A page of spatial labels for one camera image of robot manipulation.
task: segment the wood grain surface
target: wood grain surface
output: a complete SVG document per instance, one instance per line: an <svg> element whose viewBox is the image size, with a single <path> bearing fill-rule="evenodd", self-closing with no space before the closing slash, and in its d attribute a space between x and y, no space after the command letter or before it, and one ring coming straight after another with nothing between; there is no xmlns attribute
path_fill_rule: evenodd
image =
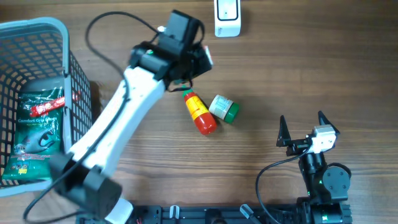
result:
<svg viewBox="0 0 398 224"><path fill-rule="evenodd" d="M279 116L293 138L317 124L322 110L341 131L327 162L351 168L348 203L354 223L398 219L398 5L377 1L243 1L239 37L214 36L213 1L0 6L0 21L52 16L70 31L70 48L106 104L120 79L85 46L88 23L103 12L126 11L153 26L172 9L206 25L215 66L194 81L206 104L216 94L239 103L233 124L202 136L179 93L166 93L126 146L114 180L138 205L257 204L254 182L266 165L285 159L275 146ZM131 48L153 33L129 18L100 21L93 44L125 67ZM294 203L306 189L297 162L266 172L267 203ZM21 222L34 194L0 199L0 223ZM55 194L32 212L49 218L74 207Z"/></svg>

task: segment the green cap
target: green cap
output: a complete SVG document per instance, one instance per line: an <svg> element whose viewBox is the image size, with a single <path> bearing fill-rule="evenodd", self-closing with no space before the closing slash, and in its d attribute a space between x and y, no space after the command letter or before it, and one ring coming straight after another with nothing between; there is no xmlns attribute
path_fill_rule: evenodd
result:
<svg viewBox="0 0 398 224"><path fill-rule="evenodd" d="M184 96L185 96L186 94L188 94L188 93L193 93L193 90L192 90L192 89L189 89L189 90L185 90L184 92L182 92L182 98L184 98Z"/></svg>
<svg viewBox="0 0 398 224"><path fill-rule="evenodd" d="M224 121L231 124L234 121L238 111L239 111L239 105L236 103L233 103L231 105L231 107L229 108L228 112L226 113Z"/></svg>

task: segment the red bottle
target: red bottle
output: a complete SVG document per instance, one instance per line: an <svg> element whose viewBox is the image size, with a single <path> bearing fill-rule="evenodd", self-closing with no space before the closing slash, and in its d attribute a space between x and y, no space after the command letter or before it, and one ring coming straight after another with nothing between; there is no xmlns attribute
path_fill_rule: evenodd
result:
<svg viewBox="0 0 398 224"><path fill-rule="evenodd" d="M216 121L196 93L192 90L186 90L182 96L184 97L185 104L187 104L192 120L201 134L207 135L215 131L217 128Z"/></svg>

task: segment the gray plastic basket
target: gray plastic basket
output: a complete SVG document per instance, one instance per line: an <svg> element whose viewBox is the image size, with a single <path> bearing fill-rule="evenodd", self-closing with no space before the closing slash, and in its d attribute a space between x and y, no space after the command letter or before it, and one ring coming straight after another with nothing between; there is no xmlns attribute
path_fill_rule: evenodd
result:
<svg viewBox="0 0 398 224"><path fill-rule="evenodd" d="M69 51L68 29L58 19L41 17L0 24L1 175L15 133L18 94L63 88L63 149L69 149L92 125L90 83ZM72 93L79 100L72 100ZM0 197L42 190L47 181L0 181Z"/></svg>

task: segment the small green can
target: small green can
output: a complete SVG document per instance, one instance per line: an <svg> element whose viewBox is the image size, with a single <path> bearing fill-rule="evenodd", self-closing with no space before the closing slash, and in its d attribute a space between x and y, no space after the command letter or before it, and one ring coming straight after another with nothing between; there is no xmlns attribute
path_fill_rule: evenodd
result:
<svg viewBox="0 0 398 224"><path fill-rule="evenodd" d="M209 112L231 124L239 111L239 105L221 95L216 95L211 102Z"/></svg>

